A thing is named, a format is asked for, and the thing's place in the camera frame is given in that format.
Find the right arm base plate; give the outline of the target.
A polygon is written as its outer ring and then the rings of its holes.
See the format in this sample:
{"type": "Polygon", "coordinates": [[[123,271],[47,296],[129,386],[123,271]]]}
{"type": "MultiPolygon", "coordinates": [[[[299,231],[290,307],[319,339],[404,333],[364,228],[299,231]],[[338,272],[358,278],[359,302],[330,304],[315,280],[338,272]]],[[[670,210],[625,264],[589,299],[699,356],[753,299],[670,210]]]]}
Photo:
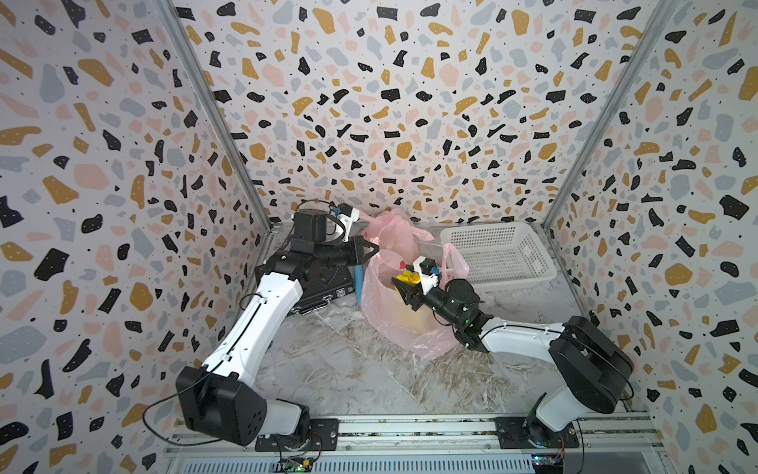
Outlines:
{"type": "Polygon", "coordinates": [[[580,439],[572,425],[553,432],[539,420],[525,416],[495,418],[495,435],[502,450],[528,450],[528,448],[578,448],[580,439]]]}

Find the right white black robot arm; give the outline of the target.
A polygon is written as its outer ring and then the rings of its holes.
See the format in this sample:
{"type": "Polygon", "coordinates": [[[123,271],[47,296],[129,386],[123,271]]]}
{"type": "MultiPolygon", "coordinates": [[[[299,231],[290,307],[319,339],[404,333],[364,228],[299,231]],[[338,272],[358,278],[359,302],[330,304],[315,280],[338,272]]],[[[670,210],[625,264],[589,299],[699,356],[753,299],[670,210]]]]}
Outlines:
{"type": "Polygon", "coordinates": [[[412,310],[422,306],[441,318],[464,348],[485,354],[513,354],[552,363],[562,385],[541,395],[515,438],[548,448],[576,420],[592,413],[611,414],[631,387],[634,364],[590,320],[574,316],[563,324],[514,323],[483,312],[481,298],[463,278],[443,288],[420,276],[398,276],[393,286],[412,310]]]}

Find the pink plastic bag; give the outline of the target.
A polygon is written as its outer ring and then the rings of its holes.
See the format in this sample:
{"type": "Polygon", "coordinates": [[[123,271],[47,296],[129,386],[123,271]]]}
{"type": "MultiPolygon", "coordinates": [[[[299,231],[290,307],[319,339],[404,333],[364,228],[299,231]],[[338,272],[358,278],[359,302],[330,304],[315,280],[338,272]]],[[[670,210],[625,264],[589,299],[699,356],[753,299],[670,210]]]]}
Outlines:
{"type": "Polygon", "coordinates": [[[405,304],[392,284],[404,270],[403,257],[392,250],[383,249],[372,257],[364,272],[361,312],[391,343],[422,359],[442,357],[458,345],[453,330],[442,325],[430,308],[414,311],[405,304]]]}
{"type": "Polygon", "coordinates": [[[368,222],[364,236],[382,250],[397,253],[406,263],[412,263],[420,256],[418,243],[434,241],[430,232],[416,227],[400,209],[384,211],[375,217],[367,216],[364,220],[368,222]]]}

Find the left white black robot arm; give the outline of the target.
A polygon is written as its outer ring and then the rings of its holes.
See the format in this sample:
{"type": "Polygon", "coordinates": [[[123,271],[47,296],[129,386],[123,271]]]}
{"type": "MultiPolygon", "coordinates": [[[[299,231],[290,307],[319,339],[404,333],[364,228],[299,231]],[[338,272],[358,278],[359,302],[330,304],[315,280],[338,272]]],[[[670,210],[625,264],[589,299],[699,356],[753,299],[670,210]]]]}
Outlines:
{"type": "Polygon", "coordinates": [[[230,334],[201,367],[185,367],[176,382],[186,426],[248,446],[271,436],[300,448],[310,438],[306,406],[256,393],[255,380],[268,347],[304,292],[325,270],[348,270],[379,251],[351,227],[360,212],[350,205],[296,211],[288,244],[256,268],[258,286],[230,334]]]}

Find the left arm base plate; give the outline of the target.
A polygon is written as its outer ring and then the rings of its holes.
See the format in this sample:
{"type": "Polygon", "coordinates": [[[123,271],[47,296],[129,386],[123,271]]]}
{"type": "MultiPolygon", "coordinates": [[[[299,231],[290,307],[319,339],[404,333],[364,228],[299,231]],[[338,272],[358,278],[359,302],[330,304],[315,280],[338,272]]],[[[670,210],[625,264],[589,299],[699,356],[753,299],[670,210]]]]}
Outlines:
{"type": "Polygon", "coordinates": [[[316,418],[300,423],[293,434],[259,436],[256,452],[335,451],[339,439],[340,420],[316,418]]]}

